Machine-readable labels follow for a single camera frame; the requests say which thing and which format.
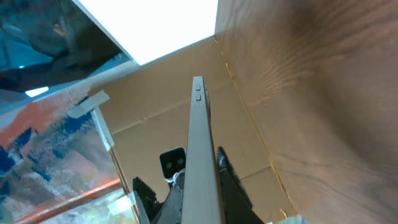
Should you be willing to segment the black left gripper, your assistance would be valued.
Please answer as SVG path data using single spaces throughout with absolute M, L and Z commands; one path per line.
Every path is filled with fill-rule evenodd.
M 221 146 L 216 159 L 227 224 L 264 224 L 252 210 L 252 203 Z M 181 224 L 184 178 L 175 179 L 163 202 L 158 201 L 156 193 L 143 180 L 134 178 L 132 197 L 139 223 Z

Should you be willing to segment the brown cardboard panel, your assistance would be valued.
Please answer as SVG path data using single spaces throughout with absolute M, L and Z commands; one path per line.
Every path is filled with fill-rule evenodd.
M 102 84 L 100 110 L 138 223 L 299 223 L 212 37 Z

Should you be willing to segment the colourful abstract painting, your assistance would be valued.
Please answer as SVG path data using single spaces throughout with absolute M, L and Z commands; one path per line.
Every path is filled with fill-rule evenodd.
M 108 100 L 66 91 L 2 113 L 2 223 L 37 223 L 121 187 Z

